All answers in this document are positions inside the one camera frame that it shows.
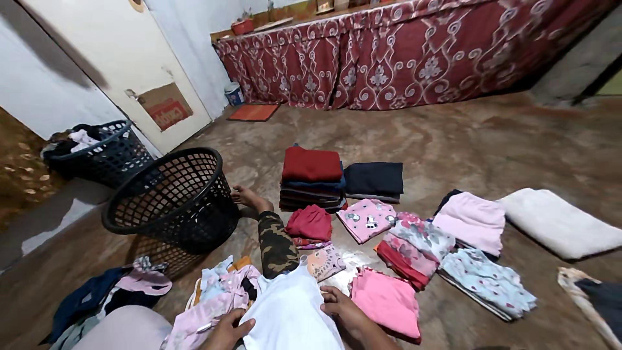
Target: red cloth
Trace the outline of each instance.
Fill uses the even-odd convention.
[[[618,3],[401,1],[214,47],[247,103],[395,110],[508,88]]]
[[[341,181],[339,153],[293,146],[285,150],[282,180],[305,182]]]
[[[320,240],[320,239],[306,239],[306,238],[294,237],[292,238],[292,242],[294,243],[296,247],[300,247],[301,245],[310,245],[310,244],[322,243],[325,241]]]
[[[387,242],[380,242],[376,252],[384,262],[391,264],[390,267],[393,271],[407,279],[417,290],[422,291],[430,282],[426,275],[412,268],[408,261],[399,252],[393,250]]]
[[[314,204],[295,211],[287,222],[285,232],[292,237],[326,242],[333,232],[330,221],[330,214]]]

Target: human foot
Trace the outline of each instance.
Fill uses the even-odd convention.
[[[274,211],[274,205],[272,205],[272,203],[263,197],[259,197],[248,187],[235,185],[233,189],[235,191],[231,192],[231,198],[235,204],[243,204],[247,207],[254,208],[258,213]]]

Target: laundry basket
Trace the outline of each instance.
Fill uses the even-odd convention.
[[[131,130],[130,120],[98,125],[101,142],[62,156],[46,157],[63,177],[81,177],[113,189],[154,160]]]
[[[239,220],[222,167],[220,154],[211,148],[158,159],[117,190],[102,212],[104,227],[159,239],[191,254],[211,252]]]

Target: red folded shirt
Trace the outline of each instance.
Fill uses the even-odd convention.
[[[341,181],[339,153],[307,150],[294,146],[285,150],[282,180],[305,182]]]
[[[292,237],[326,242],[333,233],[330,221],[330,214],[314,204],[295,211],[287,222],[285,232]]]
[[[408,261],[399,252],[391,248],[387,242],[380,242],[376,247],[376,252],[384,262],[391,264],[391,270],[407,279],[417,290],[422,291],[430,282],[428,276],[412,268]]]

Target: leg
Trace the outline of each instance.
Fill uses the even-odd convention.
[[[298,267],[300,254],[291,237],[285,233],[283,221],[273,212],[272,203],[245,187],[233,188],[237,191],[231,193],[235,203],[259,212],[259,248],[264,276],[273,279],[285,271],[294,271]]]

